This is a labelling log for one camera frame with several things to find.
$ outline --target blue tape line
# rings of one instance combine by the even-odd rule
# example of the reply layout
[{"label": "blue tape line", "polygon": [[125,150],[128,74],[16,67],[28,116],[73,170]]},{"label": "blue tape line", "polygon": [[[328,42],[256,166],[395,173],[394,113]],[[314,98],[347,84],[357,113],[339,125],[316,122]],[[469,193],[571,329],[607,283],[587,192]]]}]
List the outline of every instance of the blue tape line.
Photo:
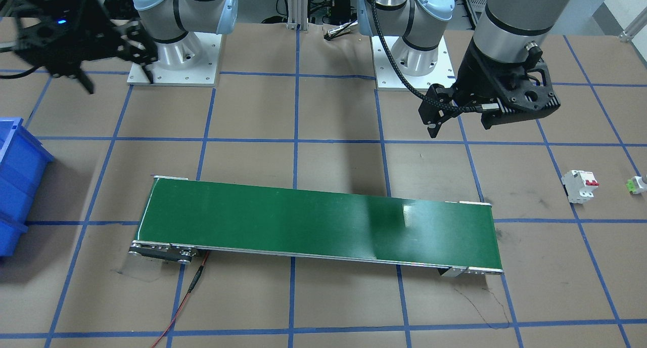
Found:
[{"label": "blue tape line", "polygon": [[300,25],[296,28],[296,72],[294,74],[294,154],[293,154],[293,168],[292,168],[292,188],[296,189],[298,186],[298,173],[299,173],[299,68],[301,57],[301,30]]},{"label": "blue tape line", "polygon": [[296,74],[287,74],[287,73],[247,73],[243,71],[220,71],[220,74],[236,74],[236,75],[247,75],[247,76],[289,76],[289,77],[296,76]]},{"label": "blue tape line", "polygon": [[390,145],[462,145],[464,141],[440,141],[440,140],[412,140],[412,141],[399,141],[395,139],[386,139],[384,141],[386,144]]},{"label": "blue tape line", "polygon": [[[575,210],[575,206],[571,204],[571,210],[573,211],[573,214],[575,214],[575,218],[577,219],[577,212]],[[620,329],[620,334],[622,335],[622,339],[624,340],[624,344],[627,346],[627,348],[631,348],[631,344],[629,343],[629,338],[627,337],[627,333],[624,331],[624,327],[622,326],[622,322],[620,320],[620,316],[618,314],[617,309],[615,308],[615,305],[613,304],[613,300],[611,298],[611,293],[609,292],[609,289],[606,286],[605,278],[603,277],[603,273],[600,271],[600,267],[598,266],[597,260],[595,259],[595,256],[593,255],[593,250],[591,249],[591,244],[589,244],[589,240],[586,237],[586,233],[584,231],[584,227],[582,226],[582,223],[578,222],[577,227],[580,230],[580,234],[582,235],[582,239],[584,239],[584,245],[586,246],[586,250],[589,252],[589,257],[591,258],[591,262],[593,263],[593,267],[595,268],[595,273],[598,276],[598,279],[600,280],[600,284],[603,287],[603,290],[605,291],[605,296],[607,298],[607,301],[609,302],[609,306],[611,307],[611,311],[613,313],[613,318],[615,318],[615,322],[618,324],[618,328]]]},{"label": "blue tape line", "polygon": [[384,128],[382,127],[382,111],[380,109],[380,97],[377,89],[375,94],[375,108],[377,109],[377,126],[380,131],[380,147],[382,148],[382,167],[384,168],[384,183],[386,185],[386,196],[391,197],[391,180],[389,178],[389,164],[386,161],[386,145],[384,144]]},{"label": "blue tape line", "polygon": [[380,143],[377,139],[299,139],[299,143]]},{"label": "blue tape line", "polygon": [[[562,172],[560,171],[559,165],[557,164],[557,159],[555,158],[555,155],[552,152],[552,149],[550,149],[550,145],[548,145],[548,140],[546,138],[546,133],[543,131],[543,127],[541,126],[541,122],[539,119],[536,120],[537,122],[537,127],[539,127],[539,132],[541,133],[541,137],[543,138],[543,141],[546,143],[546,150],[548,150],[548,155],[550,156],[550,160],[552,161],[552,165],[555,168],[555,173],[557,173],[557,177],[562,178]],[[575,210],[575,206],[571,203],[571,211],[573,212],[573,216],[575,217],[575,221],[577,223],[577,227],[580,230],[580,235],[582,235],[582,239],[584,240],[584,246],[586,247],[589,257],[591,258],[591,262],[593,263],[593,267],[595,269],[595,272],[598,276],[598,279],[600,280],[600,284],[603,288],[603,291],[605,291],[605,296],[607,298],[607,302],[609,303],[609,306],[611,307],[613,317],[615,318],[615,322],[618,325],[618,328],[620,329],[620,333],[622,334],[622,339],[624,339],[624,342],[627,346],[627,348],[631,348],[631,345],[629,344],[629,339],[627,338],[627,334],[624,332],[624,327],[622,327],[622,323],[620,321],[620,317],[618,316],[618,312],[615,308],[615,305],[613,304],[613,300],[611,298],[611,294],[609,293],[609,290],[607,289],[605,279],[603,278],[603,275],[600,271],[600,267],[598,266],[598,263],[595,259],[595,256],[593,255],[593,251],[591,249],[591,245],[589,244],[589,240],[586,237],[586,233],[584,232],[584,228],[582,227],[582,222],[580,221],[580,217],[577,214],[577,210]]]},{"label": "blue tape line", "polygon": [[402,306],[402,322],[404,323],[404,336],[406,346],[411,348],[411,330],[409,330],[409,313],[406,308],[406,297],[404,296],[404,282],[402,281],[402,267],[395,265],[395,272],[398,276],[398,290],[400,290],[400,305]]},{"label": "blue tape line", "polygon": [[209,102],[209,111],[206,115],[206,124],[204,125],[204,138],[203,145],[200,150],[200,159],[198,161],[198,171],[196,172],[196,180],[200,180],[202,177],[202,168],[204,164],[204,153],[206,152],[206,143],[209,138],[209,128],[211,127],[211,117],[213,115],[213,104],[215,104],[215,88],[211,90],[211,100]]},{"label": "blue tape line", "polygon": [[208,142],[293,143],[294,139],[208,138]]},{"label": "blue tape line", "polygon": [[584,224],[644,224],[647,219],[578,219]]},{"label": "blue tape line", "polygon": [[519,330],[519,321],[517,320],[517,314],[515,313],[515,307],[513,305],[513,297],[510,295],[510,289],[508,288],[508,280],[505,278],[505,274],[501,275],[501,282],[503,283],[503,290],[505,291],[505,298],[508,300],[508,309],[510,309],[510,318],[513,321],[513,327],[515,328],[515,335],[517,336],[517,343],[519,348],[524,348],[524,341],[522,340],[522,333]]},{"label": "blue tape line", "polygon": [[633,167],[633,170],[636,173],[640,173],[638,170],[638,167],[636,167],[636,164],[633,162],[633,158],[631,158],[631,155],[629,154],[629,150],[627,147],[624,145],[622,142],[622,138],[620,137],[620,134],[618,133],[618,130],[616,129],[615,125],[613,125],[613,122],[611,120],[611,117],[606,111],[605,105],[603,104],[602,100],[598,96],[598,92],[596,92],[595,87],[591,83],[591,79],[589,78],[589,75],[586,74],[586,71],[584,70],[584,66],[582,66],[582,63],[580,62],[580,59],[577,57],[575,54],[575,50],[573,49],[573,46],[571,46],[571,42],[569,42],[568,38],[566,38],[566,35],[563,35],[564,41],[566,42],[566,45],[568,46],[568,49],[571,51],[571,55],[573,55],[573,58],[575,58],[575,62],[577,62],[577,65],[580,67],[580,71],[582,71],[582,74],[584,74],[584,78],[586,79],[587,83],[591,86],[591,90],[593,92],[593,95],[595,96],[596,101],[600,105],[601,110],[605,114],[605,117],[607,118],[607,122],[609,122],[609,125],[611,126],[613,133],[615,134],[616,138],[622,145],[622,149],[624,150],[624,153],[626,154],[627,158],[629,159],[629,163],[631,163],[631,166]]},{"label": "blue tape line", "polygon": [[176,330],[173,333],[173,336],[236,336],[282,334],[288,334],[288,329]]},{"label": "blue tape line", "polygon": [[[121,127],[122,121],[123,121],[123,116],[125,115],[125,110],[128,106],[128,102],[130,101],[130,97],[132,94],[132,85],[128,87],[128,92],[125,95],[125,100],[123,101],[123,106],[122,106],[122,111],[119,114],[119,119],[117,120],[117,124],[115,126],[115,131],[113,132],[113,138],[116,138],[119,129]],[[90,215],[92,214],[92,210],[95,207],[95,202],[97,201],[97,196],[99,195],[99,188],[101,187],[101,182],[104,180],[104,175],[106,174],[106,168],[108,166],[108,162],[110,161],[110,156],[113,152],[113,148],[115,147],[115,139],[113,139],[110,143],[110,146],[108,147],[108,151],[106,153],[106,159],[104,159],[104,164],[102,164],[101,167],[101,172],[99,173],[99,178],[97,179],[97,184],[95,185],[95,190],[92,194],[92,198],[90,199],[90,205],[88,206],[87,212],[85,214],[85,221],[83,226],[81,227],[81,232],[79,233],[78,240],[76,242],[76,247],[74,247],[74,254],[72,255],[72,261],[70,262],[70,268],[67,271],[67,276],[65,277],[65,283],[63,283],[63,290],[61,292],[61,296],[58,299],[58,305],[56,306],[56,311],[54,314],[54,318],[52,319],[52,324],[50,326],[49,332],[47,334],[47,340],[45,341],[44,348],[49,348],[49,346],[52,343],[52,337],[54,335],[56,325],[58,324],[58,318],[61,315],[61,311],[63,309],[63,304],[65,302],[65,297],[67,295],[67,290],[69,289],[70,282],[72,280],[72,273],[74,272],[74,267],[76,265],[76,260],[79,255],[79,251],[81,251],[81,243],[83,242],[83,238],[85,237],[85,231],[87,230],[87,225],[88,221],[90,221]]]},{"label": "blue tape line", "polygon": [[[552,320],[520,321],[521,328],[530,327],[568,327],[576,325],[615,325],[613,319],[600,320]],[[621,319],[624,324],[647,324],[647,319]],[[466,330],[466,329],[505,329],[509,323],[472,323],[472,324],[438,324],[409,325],[413,331],[428,330]],[[345,333],[345,332],[398,332],[404,331],[404,325],[386,325],[381,327],[303,327],[294,328],[294,334]],[[221,330],[175,330],[173,336],[241,336],[241,335],[282,335],[289,334],[289,329],[221,329]],[[56,332],[53,338],[129,338],[157,337],[161,331],[112,331],[112,332]],[[47,333],[0,333],[0,339],[43,339]]]},{"label": "blue tape line", "polygon": [[0,333],[0,339],[44,339],[47,333]]},{"label": "blue tape line", "polygon": [[373,80],[375,81],[375,76],[367,76],[360,74],[349,74],[349,75],[329,75],[329,74],[299,74],[300,77],[316,77],[316,78],[362,78],[364,80]]},{"label": "blue tape line", "polygon": [[647,319],[620,319],[622,324],[647,324]]},{"label": "blue tape line", "polygon": [[575,219],[543,219],[541,217],[505,217],[503,219],[494,219],[495,223],[564,223],[573,224]]},{"label": "blue tape line", "polygon": [[519,323],[519,327],[570,327],[573,325],[615,325],[613,319],[600,320],[556,320],[556,321],[525,321]]},{"label": "blue tape line", "polygon": [[[296,26],[296,67],[294,76],[294,155],[292,168],[292,188],[298,186],[299,169],[299,69],[301,57],[301,25]],[[296,289],[296,258],[290,257],[290,292],[288,306],[287,346],[294,346],[294,291]]]},{"label": "blue tape line", "polygon": [[506,329],[510,323],[480,323],[480,324],[439,324],[439,325],[411,325],[409,328],[416,331],[429,330],[467,330],[467,329]]},{"label": "blue tape line", "polygon": [[593,86],[609,86],[612,88],[647,88],[647,83],[592,83]]},{"label": "blue tape line", "polygon": [[[184,282],[184,273],[187,271],[185,265],[180,265],[179,273],[177,274],[177,284],[175,286],[175,297],[173,298],[173,309],[171,311],[171,318],[169,321],[173,320],[173,316],[177,309],[180,307],[180,300],[182,299],[182,283]],[[175,331],[176,321],[171,325],[166,334],[166,348],[171,348],[173,345],[173,332]]]},{"label": "blue tape line", "polygon": [[[58,141],[110,141],[113,138],[107,136],[37,136],[40,140]],[[175,137],[117,137],[118,141],[164,141],[164,142],[200,142],[205,138],[175,138]],[[292,143],[294,139],[272,139],[272,138],[206,138],[207,142],[245,142],[245,143]],[[378,139],[298,139],[298,143],[379,143]],[[443,141],[443,140],[384,140],[386,144],[396,145],[464,145],[465,141]],[[543,142],[516,142],[516,141],[467,141],[469,145],[488,146],[545,146]],[[647,143],[566,143],[548,142],[550,146],[570,147],[635,147],[645,148]]]},{"label": "blue tape line", "polygon": [[467,159],[470,162],[470,168],[472,169],[472,177],[474,177],[474,184],[476,184],[476,192],[479,194],[479,200],[484,203],[485,198],[483,197],[483,191],[481,190],[481,182],[479,177],[476,174],[476,166],[474,166],[474,159],[472,157],[472,152],[470,151],[470,144],[467,142],[467,135],[465,134],[465,127],[463,126],[462,118],[458,117],[458,126],[460,127],[460,134],[463,136],[463,142],[465,144],[465,151],[467,152]]},{"label": "blue tape line", "polygon": [[[467,157],[470,161],[470,167],[472,169],[472,175],[474,177],[474,184],[476,184],[476,190],[479,194],[479,200],[485,202],[485,197],[483,196],[483,191],[481,190],[481,182],[479,180],[479,175],[476,172],[476,166],[474,164],[474,159],[472,158],[472,152],[470,151],[469,141],[467,139],[467,133],[465,132],[465,126],[463,125],[463,119],[458,117],[458,124],[460,127],[460,133],[463,136],[463,142],[465,143],[465,150],[467,151]],[[515,335],[517,337],[517,344],[519,348],[524,348],[524,341],[522,340],[522,334],[519,330],[519,325],[517,324],[517,315],[515,314],[515,307],[513,306],[513,297],[510,295],[510,290],[508,289],[508,282],[505,279],[504,275],[501,275],[501,282],[503,283],[503,290],[505,292],[506,300],[508,301],[508,309],[510,309],[510,316],[513,321],[512,325],[515,328]]]},{"label": "blue tape line", "polygon": [[[0,69],[0,73],[22,73],[27,69]],[[45,74],[49,73],[47,70],[36,70],[34,73]],[[88,74],[117,74],[126,75],[129,71],[86,71]],[[259,73],[249,71],[220,71],[220,74],[234,74],[234,75],[247,75],[247,76],[295,76],[290,73]],[[304,77],[317,77],[317,78],[364,78],[366,80],[375,80],[374,76],[363,74],[347,74],[347,75],[333,75],[333,74],[301,74]],[[456,78],[456,76],[447,76],[447,78]],[[589,86],[588,83],[581,82],[553,82],[553,85],[566,85],[566,86]],[[593,86],[606,86],[616,88],[647,88],[647,83],[592,83]]]},{"label": "blue tape line", "polygon": [[44,98],[44,94],[47,92],[49,89],[49,84],[52,83],[52,77],[49,76],[47,78],[47,82],[44,83],[44,86],[42,86],[42,92],[38,97],[38,100],[36,101],[36,104],[34,105],[34,110],[32,110],[32,113],[30,113],[29,118],[27,118],[27,122],[25,122],[25,128],[28,128],[29,125],[32,123],[32,120],[34,120],[34,115],[36,114],[36,111],[40,107],[40,104],[42,103],[42,98]]}]

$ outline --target black cable connector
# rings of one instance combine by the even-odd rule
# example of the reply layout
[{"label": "black cable connector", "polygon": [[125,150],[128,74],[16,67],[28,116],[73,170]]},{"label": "black cable connector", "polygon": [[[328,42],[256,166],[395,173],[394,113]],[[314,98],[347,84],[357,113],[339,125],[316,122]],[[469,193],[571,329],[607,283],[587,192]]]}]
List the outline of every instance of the black cable connector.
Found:
[{"label": "black cable connector", "polygon": [[204,266],[198,267],[198,270],[196,271],[196,275],[194,276],[194,279],[191,281],[191,284],[189,285],[189,289],[187,290],[187,293],[194,290],[194,288],[196,287],[196,284],[198,283],[198,280],[200,279],[200,276],[202,276],[203,269],[204,269]]}]

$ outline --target black cable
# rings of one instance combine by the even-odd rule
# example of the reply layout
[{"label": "black cable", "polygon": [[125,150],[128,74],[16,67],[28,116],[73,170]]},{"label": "black cable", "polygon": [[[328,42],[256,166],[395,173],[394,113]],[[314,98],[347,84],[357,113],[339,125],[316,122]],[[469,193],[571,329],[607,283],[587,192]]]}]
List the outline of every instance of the black cable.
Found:
[{"label": "black cable", "polygon": [[289,17],[290,16],[290,10],[288,9],[288,6],[287,6],[287,0],[284,0],[284,3],[285,3],[285,16]]},{"label": "black cable", "polygon": [[456,113],[457,111],[460,113],[474,113],[478,111],[478,107],[476,106],[451,106],[449,104],[443,104],[442,102],[439,102],[435,99],[432,99],[428,97],[425,94],[422,94],[421,92],[418,91],[418,89],[414,88],[409,81],[406,80],[404,77],[404,74],[398,69],[398,65],[395,63],[395,59],[393,59],[393,55],[391,54],[391,51],[389,49],[388,44],[386,43],[386,39],[384,39],[384,33],[382,32],[382,28],[380,27],[380,21],[377,18],[377,3],[375,0],[370,0],[371,3],[371,11],[373,14],[373,22],[375,23],[375,30],[377,31],[377,35],[380,38],[380,42],[382,43],[382,47],[384,48],[384,53],[386,54],[386,58],[389,59],[389,62],[391,64],[391,67],[393,67],[393,71],[395,71],[395,74],[397,74],[398,78],[400,81],[402,81],[403,85],[409,90],[412,94],[415,96],[419,97],[422,99],[424,102],[427,102],[434,106],[435,108],[439,108],[443,111],[448,111],[450,113]]},{"label": "black cable", "polygon": [[319,11],[321,9],[328,8],[328,7],[331,7],[331,6],[332,6],[331,3],[326,3],[326,4],[323,4],[323,5],[316,6],[316,7],[312,8],[312,9],[310,9],[310,11],[308,12],[308,15],[311,15],[314,12],[317,12],[317,11]]},{"label": "black cable", "polygon": [[40,66],[34,66],[31,69],[28,69],[27,71],[25,71],[24,73],[12,74],[12,75],[0,75],[0,79],[13,80],[15,78],[22,78],[22,77],[25,77],[25,76],[29,76],[29,75],[33,74],[36,70],[38,70],[39,67]]},{"label": "black cable", "polygon": [[283,13],[279,12],[279,0],[276,0],[276,3],[275,3],[275,5],[274,5],[274,8],[276,9],[276,12],[277,12],[278,14],[280,14],[280,15],[282,15],[282,16],[287,16],[287,3],[285,3],[285,12],[286,12],[286,14],[283,14]]}]

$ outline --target metal mounting plate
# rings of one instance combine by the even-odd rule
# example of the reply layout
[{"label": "metal mounting plate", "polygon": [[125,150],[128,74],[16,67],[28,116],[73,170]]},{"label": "metal mounting plate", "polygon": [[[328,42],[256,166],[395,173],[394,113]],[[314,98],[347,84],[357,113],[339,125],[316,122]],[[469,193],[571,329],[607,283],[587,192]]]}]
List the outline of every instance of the metal mounting plate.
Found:
[{"label": "metal mounting plate", "polygon": [[[398,37],[389,35],[384,37],[384,39],[386,39],[386,44],[389,45],[389,48],[392,48]],[[375,65],[377,89],[406,91],[407,89],[404,87],[402,81],[400,81],[395,71],[393,71],[389,59],[386,57],[384,49],[382,49],[379,37],[371,37],[371,44],[373,46],[373,62]],[[423,93],[427,92],[433,83],[439,83],[446,88],[453,85],[455,78],[444,37],[438,44],[438,61],[436,62],[434,71],[425,76],[409,76],[405,74],[404,77],[413,87]]]},{"label": "metal mounting plate", "polygon": [[133,64],[128,74],[128,83],[148,86],[213,86],[219,71],[222,34],[196,33],[196,35],[200,39],[205,56],[199,58],[197,60],[199,62],[192,67],[169,70],[153,64],[151,71],[154,83],[148,83],[141,67]]}]

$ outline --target green terminal block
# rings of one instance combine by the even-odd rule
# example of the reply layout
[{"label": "green terminal block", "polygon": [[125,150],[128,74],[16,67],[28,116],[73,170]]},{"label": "green terminal block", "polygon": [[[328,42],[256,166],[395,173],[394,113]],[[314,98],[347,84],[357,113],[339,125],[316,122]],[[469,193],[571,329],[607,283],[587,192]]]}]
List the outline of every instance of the green terminal block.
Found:
[{"label": "green terminal block", "polygon": [[632,194],[636,193],[636,184],[633,183],[632,179],[627,180],[627,190]]}]

